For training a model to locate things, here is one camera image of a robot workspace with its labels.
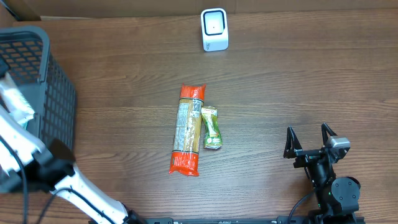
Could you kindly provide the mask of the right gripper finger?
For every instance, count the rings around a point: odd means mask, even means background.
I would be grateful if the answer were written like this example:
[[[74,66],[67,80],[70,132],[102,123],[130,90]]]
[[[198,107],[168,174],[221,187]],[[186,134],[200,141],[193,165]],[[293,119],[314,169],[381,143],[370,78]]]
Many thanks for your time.
[[[324,145],[326,145],[326,142],[329,140],[330,137],[336,136],[336,133],[326,123],[323,123],[321,125],[321,131]]]
[[[297,136],[293,130],[293,127],[287,128],[287,140],[284,149],[285,156],[297,156],[302,152],[302,147],[297,139]]]

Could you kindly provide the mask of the green snack pouch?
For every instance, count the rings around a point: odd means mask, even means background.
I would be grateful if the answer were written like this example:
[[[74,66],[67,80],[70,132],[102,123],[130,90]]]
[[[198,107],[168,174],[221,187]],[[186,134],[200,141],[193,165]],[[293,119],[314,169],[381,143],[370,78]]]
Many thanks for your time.
[[[218,110],[214,106],[201,108],[202,120],[205,124],[204,148],[218,150],[223,145],[218,126]]]

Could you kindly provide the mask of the orange spaghetti packet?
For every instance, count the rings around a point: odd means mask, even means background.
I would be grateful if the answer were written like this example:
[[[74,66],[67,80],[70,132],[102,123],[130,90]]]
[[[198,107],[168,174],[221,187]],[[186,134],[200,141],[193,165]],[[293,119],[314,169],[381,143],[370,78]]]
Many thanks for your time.
[[[169,172],[198,176],[201,136],[201,108],[204,105],[206,85],[182,85],[175,123],[174,143]]]

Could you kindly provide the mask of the white tube gold cap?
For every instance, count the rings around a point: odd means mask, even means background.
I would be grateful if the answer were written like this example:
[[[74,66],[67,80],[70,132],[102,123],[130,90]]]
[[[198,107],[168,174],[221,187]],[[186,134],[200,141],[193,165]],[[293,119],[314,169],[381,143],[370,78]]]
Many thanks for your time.
[[[29,121],[34,119],[35,111],[14,83],[9,72],[1,77],[1,98],[11,117],[27,129]]]

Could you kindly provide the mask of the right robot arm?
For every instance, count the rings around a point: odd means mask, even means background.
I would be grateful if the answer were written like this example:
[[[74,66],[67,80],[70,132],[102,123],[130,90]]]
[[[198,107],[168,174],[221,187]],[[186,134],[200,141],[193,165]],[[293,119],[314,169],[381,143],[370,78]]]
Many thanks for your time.
[[[321,130],[322,147],[306,151],[293,127],[287,128],[284,157],[294,158],[294,167],[305,170],[313,191],[294,205],[285,223],[364,223],[364,218],[355,214],[359,210],[361,184],[354,177],[337,177],[333,169],[333,164],[347,155],[351,143],[348,138],[337,135],[326,123],[321,125]],[[297,207],[312,195],[317,198],[318,209],[309,211],[306,217],[295,217]]]

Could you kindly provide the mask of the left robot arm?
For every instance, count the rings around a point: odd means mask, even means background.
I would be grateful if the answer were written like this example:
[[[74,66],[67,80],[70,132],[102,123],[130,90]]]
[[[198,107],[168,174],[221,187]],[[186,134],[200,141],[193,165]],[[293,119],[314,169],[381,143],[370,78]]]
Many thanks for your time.
[[[46,146],[1,109],[1,193],[50,192],[88,215],[91,223],[145,223],[123,203],[109,197],[79,170],[75,156],[58,139]]]

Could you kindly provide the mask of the white barcode scanner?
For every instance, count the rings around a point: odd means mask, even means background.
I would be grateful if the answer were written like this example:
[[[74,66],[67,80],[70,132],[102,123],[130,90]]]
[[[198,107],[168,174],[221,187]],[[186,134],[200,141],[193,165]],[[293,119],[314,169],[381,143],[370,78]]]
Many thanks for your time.
[[[222,8],[201,12],[201,33],[205,52],[226,50],[229,46],[227,13]]]

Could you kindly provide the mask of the grey plastic shopping basket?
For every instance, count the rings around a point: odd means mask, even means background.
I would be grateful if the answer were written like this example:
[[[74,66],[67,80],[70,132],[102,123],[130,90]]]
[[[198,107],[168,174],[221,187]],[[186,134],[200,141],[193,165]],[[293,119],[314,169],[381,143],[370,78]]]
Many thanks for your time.
[[[1,29],[1,61],[35,111],[27,130],[44,144],[25,163],[30,192],[54,190],[73,172],[76,91],[50,51],[47,33],[35,26]]]

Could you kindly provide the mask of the brown cardboard backdrop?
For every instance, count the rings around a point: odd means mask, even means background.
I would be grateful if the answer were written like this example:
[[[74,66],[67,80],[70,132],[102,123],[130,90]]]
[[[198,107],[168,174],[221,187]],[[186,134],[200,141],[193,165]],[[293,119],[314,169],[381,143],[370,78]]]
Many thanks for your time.
[[[50,17],[139,17],[200,14],[223,8],[230,14],[277,11],[321,11],[396,8],[396,0],[5,0],[23,21]]]

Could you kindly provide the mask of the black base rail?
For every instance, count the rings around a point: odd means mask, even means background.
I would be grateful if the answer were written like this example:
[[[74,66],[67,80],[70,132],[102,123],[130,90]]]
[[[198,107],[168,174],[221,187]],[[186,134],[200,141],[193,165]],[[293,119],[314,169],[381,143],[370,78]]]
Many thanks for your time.
[[[185,219],[185,220],[173,220],[172,218],[147,218],[146,224],[286,224],[288,223],[288,216],[279,216],[277,218],[244,218],[244,219]],[[292,217],[291,224],[308,224],[315,223],[310,222],[305,216],[294,216]],[[336,220],[327,219],[323,220],[323,223],[355,223],[353,220],[343,220],[338,222]],[[357,224],[365,224],[364,217],[356,218]]]

